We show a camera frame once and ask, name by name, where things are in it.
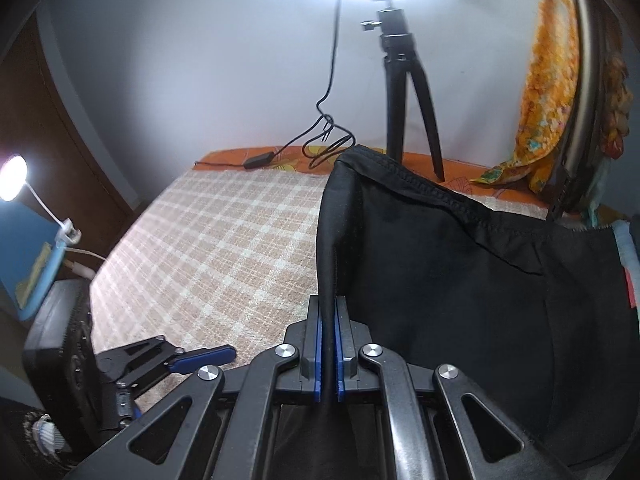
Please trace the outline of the small white desk lamp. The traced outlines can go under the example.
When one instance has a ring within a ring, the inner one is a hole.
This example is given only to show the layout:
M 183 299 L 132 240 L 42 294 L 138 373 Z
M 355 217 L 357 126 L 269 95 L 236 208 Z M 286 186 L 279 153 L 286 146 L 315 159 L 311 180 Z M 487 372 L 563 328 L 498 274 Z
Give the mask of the small white desk lamp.
M 94 278 L 96 271 L 76 261 L 79 256 L 104 262 L 105 258 L 79 247 L 81 232 L 70 219 L 63 220 L 46 205 L 28 180 L 29 168 L 23 155 L 17 152 L 1 154 L 1 201 L 21 203 L 46 220 L 55 222 L 60 230 L 58 235 L 65 240 L 66 251 L 61 266 L 67 266 L 82 278 Z

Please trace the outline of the blue box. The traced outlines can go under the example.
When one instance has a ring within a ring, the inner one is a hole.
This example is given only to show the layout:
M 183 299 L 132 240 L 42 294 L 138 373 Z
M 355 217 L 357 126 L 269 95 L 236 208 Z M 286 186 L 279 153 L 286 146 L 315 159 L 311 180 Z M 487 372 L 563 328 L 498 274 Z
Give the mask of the blue box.
M 1 300 L 21 322 L 31 320 L 51 288 L 66 251 L 60 227 L 27 206 L 1 202 Z

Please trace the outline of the beige checked bed blanket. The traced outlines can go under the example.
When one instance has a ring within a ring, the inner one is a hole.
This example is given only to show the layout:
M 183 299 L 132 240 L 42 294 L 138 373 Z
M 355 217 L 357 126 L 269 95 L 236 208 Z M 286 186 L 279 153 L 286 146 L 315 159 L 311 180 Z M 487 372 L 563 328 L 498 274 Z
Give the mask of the beige checked bed blanket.
M 277 344 L 318 289 L 326 178 L 283 170 L 190 171 L 120 240 L 91 286 L 96 348 L 163 335 L 232 344 L 239 364 Z M 544 279 L 449 230 L 378 231 L 365 212 L 336 253 L 336 291 L 373 339 L 424 367 L 462 367 L 509 410 L 544 406 L 552 336 Z

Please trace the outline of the black pants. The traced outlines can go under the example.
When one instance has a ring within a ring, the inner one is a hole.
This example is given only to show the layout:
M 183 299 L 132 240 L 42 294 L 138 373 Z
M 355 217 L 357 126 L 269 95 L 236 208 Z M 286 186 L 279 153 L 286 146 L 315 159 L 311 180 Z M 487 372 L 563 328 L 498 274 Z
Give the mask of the black pants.
M 581 470 L 637 429 L 638 235 L 494 211 L 356 146 L 322 196 L 323 322 L 344 298 L 377 344 L 459 367 Z

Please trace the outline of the orange patterned cloth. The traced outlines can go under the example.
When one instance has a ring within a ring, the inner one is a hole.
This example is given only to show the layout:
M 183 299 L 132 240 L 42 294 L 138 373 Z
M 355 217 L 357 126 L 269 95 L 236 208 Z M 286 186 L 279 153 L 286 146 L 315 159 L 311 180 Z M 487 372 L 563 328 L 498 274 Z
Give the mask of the orange patterned cloth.
M 623 57 L 620 21 L 605 17 L 605 126 L 600 148 L 610 159 L 624 152 L 634 95 Z M 507 185 L 526 180 L 539 195 L 551 177 L 560 142 L 576 102 L 579 74 L 576 0 L 539 0 L 536 38 L 521 99 L 521 113 L 511 157 L 474 180 L 482 185 Z

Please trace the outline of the folded dark clothes stack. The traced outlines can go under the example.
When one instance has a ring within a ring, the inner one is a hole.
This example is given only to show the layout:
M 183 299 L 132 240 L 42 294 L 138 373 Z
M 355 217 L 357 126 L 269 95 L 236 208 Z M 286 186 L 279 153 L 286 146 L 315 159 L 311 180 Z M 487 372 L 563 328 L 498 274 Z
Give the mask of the folded dark clothes stack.
M 611 214 L 604 220 L 595 210 L 582 215 L 587 231 L 580 263 L 584 281 L 596 290 L 597 305 L 639 313 L 639 216 Z

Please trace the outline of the black mini tripod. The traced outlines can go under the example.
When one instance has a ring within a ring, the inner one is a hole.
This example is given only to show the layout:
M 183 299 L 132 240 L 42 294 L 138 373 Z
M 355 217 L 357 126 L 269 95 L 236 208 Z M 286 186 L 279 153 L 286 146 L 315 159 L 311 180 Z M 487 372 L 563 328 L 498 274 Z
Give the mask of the black mini tripod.
M 437 120 L 427 76 L 416 50 L 416 40 L 410 32 L 405 11 L 394 5 L 397 0 L 374 0 L 385 6 L 376 14 L 376 19 L 363 21 L 365 32 L 378 28 L 380 45 L 384 52 L 386 84 L 386 154 L 396 162 L 404 157 L 405 132 L 408 103 L 408 82 L 413 84 L 425 129 L 432 166 L 437 179 L 445 180 Z

